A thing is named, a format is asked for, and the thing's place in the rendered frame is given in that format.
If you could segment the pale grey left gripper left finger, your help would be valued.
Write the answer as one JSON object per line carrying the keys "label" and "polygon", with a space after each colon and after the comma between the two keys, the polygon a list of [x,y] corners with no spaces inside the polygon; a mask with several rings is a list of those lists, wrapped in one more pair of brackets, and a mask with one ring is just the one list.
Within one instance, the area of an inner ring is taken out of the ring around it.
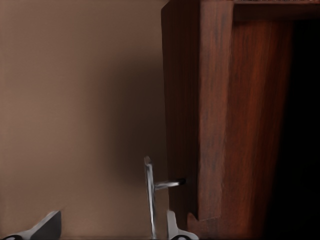
{"label": "pale grey left gripper left finger", "polygon": [[1,240],[59,240],[62,234],[62,213],[50,212],[32,228],[13,233]]}

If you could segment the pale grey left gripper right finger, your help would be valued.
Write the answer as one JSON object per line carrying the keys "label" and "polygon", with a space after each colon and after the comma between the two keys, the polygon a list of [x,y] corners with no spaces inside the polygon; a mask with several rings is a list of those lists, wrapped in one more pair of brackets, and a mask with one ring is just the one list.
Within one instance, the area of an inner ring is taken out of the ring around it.
{"label": "pale grey left gripper right finger", "polygon": [[173,211],[168,210],[166,216],[168,240],[199,240],[196,234],[178,228],[176,215]]}

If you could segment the silver metal drawer handle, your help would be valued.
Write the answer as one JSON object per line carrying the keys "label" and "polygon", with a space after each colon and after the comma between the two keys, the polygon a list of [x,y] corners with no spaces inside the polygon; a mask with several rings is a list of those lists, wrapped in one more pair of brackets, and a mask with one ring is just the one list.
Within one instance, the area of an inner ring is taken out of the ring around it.
{"label": "silver metal drawer handle", "polygon": [[156,203],[155,203],[156,191],[183,185],[185,184],[186,180],[184,178],[178,178],[175,180],[154,182],[153,163],[149,156],[144,157],[144,172],[145,172],[148,208],[150,213],[151,239],[156,240],[157,239]]}

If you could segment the brown wooden drawer cabinet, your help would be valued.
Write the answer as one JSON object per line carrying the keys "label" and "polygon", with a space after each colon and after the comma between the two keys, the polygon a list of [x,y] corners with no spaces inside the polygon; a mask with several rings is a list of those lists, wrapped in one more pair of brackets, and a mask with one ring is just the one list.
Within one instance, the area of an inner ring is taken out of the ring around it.
{"label": "brown wooden drawer cabinet", "polygon": [[221,213],[222,238],[259,238],[277,164],[293,54],[294,22],[320,19],[320,0],[234,4]]}

